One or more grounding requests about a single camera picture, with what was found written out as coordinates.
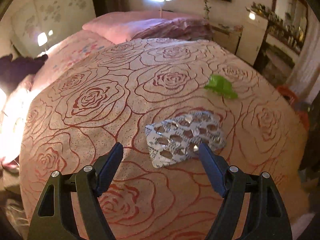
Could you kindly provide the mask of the green plastic packet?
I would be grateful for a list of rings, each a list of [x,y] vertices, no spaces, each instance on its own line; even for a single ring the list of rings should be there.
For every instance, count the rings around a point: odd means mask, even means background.
[[[232,84],[221,75],[212,74],[204,88],[211,90],[212,92],[223,96],[224,98],[238,98],[238,94],[233,90]]]

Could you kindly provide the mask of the white low desk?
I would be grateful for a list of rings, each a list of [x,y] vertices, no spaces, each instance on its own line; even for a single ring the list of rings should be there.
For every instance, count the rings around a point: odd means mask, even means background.
[[[210,23],[213,30],[213,41],[232,54],[236,54],[242,36],[242,25],[223,25],[222,23]]]

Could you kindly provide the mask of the dark purple garment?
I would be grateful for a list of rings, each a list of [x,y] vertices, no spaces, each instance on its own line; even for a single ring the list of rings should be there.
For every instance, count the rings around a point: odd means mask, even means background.
[[[6,95],[10,95],[27,75],[35,75],[47,60],[47,54],[37,58],[17,57],[13,59],[12,54],[1,57],[1,90]]]

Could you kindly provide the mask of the pink lace curtain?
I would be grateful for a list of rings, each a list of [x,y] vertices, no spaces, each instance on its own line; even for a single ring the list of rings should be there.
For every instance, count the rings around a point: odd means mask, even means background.
[[[298,62],[286,81],[299,99],[312,103],[319,93],[319,22],[309,28]]]

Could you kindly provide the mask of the white wardrobe with flower doors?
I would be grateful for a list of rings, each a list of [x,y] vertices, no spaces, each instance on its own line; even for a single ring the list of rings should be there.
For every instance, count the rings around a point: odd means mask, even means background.
[[[8,13],[13,46],[20,55],[32,57],[95,18],[93,0],[14,0]]]

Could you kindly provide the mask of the dressing table with mirror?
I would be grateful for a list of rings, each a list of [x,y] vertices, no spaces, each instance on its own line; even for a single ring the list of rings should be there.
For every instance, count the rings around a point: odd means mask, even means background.
[[[253,3],[251,11],[266,21],[254,67],[274,87],[284,85],[304,46],[308,4],[305,0],[272,0],[270,8]]]

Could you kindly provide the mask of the white cabinet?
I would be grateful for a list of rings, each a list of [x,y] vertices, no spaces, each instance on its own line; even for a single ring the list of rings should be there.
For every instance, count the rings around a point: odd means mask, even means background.
[[[249,10],[244,21],[236,56],[254,65],[267,30],[268,20]]]

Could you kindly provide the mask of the bed with rose bedspread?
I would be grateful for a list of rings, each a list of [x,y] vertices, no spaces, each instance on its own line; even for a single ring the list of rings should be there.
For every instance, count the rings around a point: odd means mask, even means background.
[[[237,99],[204,86],[227,79]],[[307,132],[295,111],[259,73],[215,42],[166,38],[112,46],[80,32],[63,42],[38,72],[22,117],[20,187],[27,219],[50,174],[73,173],[122,143],[124,159],[100,204],[118,239],[204,239],[222,203],[199,160],[154,168],[145,127],[209,111],[226,136],[220,154],[244,172],[271,174],[291,221],[306,213],[298,167]]]

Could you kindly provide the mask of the silver pill blister packs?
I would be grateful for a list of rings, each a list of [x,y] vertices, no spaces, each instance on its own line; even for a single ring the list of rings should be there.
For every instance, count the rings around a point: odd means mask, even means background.
[[[182,114],[146,125],[145,135],[155,168],[198,158],[201,143],[213,150],[220,150],[226,145],[218,116],[208,111]]]

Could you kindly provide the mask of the folded pink quilt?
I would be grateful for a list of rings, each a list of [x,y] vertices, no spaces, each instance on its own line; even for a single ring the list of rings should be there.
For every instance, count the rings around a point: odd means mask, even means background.
[[[173,38],[178,40],[211,40],[210,23],[197,15],[169,11],[111,12],[82,26],[114,44],[135,39]]]

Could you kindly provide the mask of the red plastic mesh waste basket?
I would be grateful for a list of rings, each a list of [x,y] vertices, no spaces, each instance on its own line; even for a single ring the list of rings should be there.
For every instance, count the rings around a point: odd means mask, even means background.
[[[308,132],[310,129],[310,121],[308,112],[302,109],[298,96],[291,91],[288,87],[281,85],[277,86],[276,90],[282,95],[282,97],[288,102],[288,104],[293,108],[296,115],[299,117],[301,123],[303,124],[305,130]]]

